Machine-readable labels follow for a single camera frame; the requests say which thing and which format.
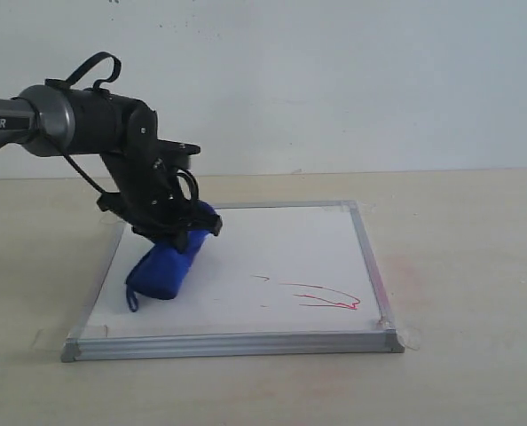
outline black robotic arm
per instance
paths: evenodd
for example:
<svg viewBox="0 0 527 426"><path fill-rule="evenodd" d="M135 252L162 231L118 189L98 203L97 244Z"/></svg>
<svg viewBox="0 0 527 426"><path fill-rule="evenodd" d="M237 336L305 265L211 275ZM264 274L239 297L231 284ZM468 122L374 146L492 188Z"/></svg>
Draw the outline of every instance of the black robotic arm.
<svg viewBox="0 0 527 426"><path fill-rule="evenodd" d="M91 88L72 88L104 59L114 60L107 79ZM203 208L199 187L189 171L196 145L157 138L157 114L139 99L114 95L101 87L114 82L121 62L107 52L87 59L66 80L47 79L13 99L0 99L0 148L23 146L39 157L63 156L97 191L102 211L112 211L152 242L169 241L182 252L187 232L220 233L219 215ZM119 192L105 191L72 159L98 154ZM185 181L187 198L180 182Z"/></svg>

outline red scribble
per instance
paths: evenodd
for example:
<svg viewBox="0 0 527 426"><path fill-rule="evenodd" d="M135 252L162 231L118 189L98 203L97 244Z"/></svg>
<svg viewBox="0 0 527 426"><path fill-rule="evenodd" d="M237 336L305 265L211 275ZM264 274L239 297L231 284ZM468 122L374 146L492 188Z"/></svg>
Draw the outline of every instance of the red scribble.
<svg viewBox="0 0 527 426"><path fill-rule="evenodd" d="M252 275L252 277L254 277L254 278L261 278L264 281L269 281L270 280L270 277L265 277L263 275Z"/></svg>
<svg viewBox="0 0 527 426"><path fill-rule="evenodd" d="M301 304L301 306L315 306L315 307L321 307L321 308L341 308L341 309L351 309L351 310L355 311L358 308L358 305L360 304L360 299L358 299L357 297L349 295L348 293L344 293L343 291L334 290L334 289L328 288L328 287L312 286L310 284L295 284L295 283L291 283L291 282L280 283L280 285L281 286L306 287L306 288L318 288L318 289L321 289L321 290L332 291L334 293L338 293L339 295L345 295L347 297L350 297L351 299L356 300L356 302L354 302L352 304L344 304L342 302L333 302L332 300L327 300L327 299L324 299L322 297L316 297L316 296L313 296L313 295L293 295L293 296L296 296L296 297L306 297L306 298L309 298L309 299L319 300L320 302L325 302L326 303L326 304Z"/></svg>

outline blue fabric pouch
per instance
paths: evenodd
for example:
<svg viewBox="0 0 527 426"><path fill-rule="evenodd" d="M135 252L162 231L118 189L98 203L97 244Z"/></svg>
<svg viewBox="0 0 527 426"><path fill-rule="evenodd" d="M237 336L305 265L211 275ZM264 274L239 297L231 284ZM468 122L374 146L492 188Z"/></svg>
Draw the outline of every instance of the blue fabric pouch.
<svg viewBox="0 0 527 426"><path fill-rule="evenodd" d="M215 212L208 204L202 201L199 204L211 213ZM126 299L130 310L136 312L139 309L136 293L160 300L177 297L208 234L209 231L205 230L189 231L188 246L183 253L176 251L167 242L157 242L134 266L126 279Z"/></svg>

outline wooden table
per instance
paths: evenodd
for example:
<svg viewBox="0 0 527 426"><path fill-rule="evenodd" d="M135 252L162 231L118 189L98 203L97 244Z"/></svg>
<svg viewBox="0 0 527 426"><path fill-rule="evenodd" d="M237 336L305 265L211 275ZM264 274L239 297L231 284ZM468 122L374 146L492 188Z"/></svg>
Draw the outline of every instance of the wooden table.
<svg viewBox="0 0 527 426"><path fill-rule="evenodd" d="M406 353L61 364L113 220L83 181L1 180L0 425L527 425L527 170L200 181L359 201Z"/></svg>

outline black strap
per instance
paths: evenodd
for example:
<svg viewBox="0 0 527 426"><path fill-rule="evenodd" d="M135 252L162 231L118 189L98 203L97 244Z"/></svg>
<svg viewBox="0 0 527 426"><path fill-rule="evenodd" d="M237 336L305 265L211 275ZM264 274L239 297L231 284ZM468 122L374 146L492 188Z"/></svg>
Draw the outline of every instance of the black strap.
<svg viewBox="0 0 527 426"><path fill-rule="evenodd" d="M114 69L112 70L112 74L107 78L96 80L92 86L94 91L100 91L102 90L100 88L100 84L115 82L122 71L122 62L107 51L100 51L86 59L84 63L82 63L66 80L47 78L44 83L48 86L59 87L60 89L70 89L72 86L77 84L80 79L87 75L97 64L108 58L114 60Z"/></svg>

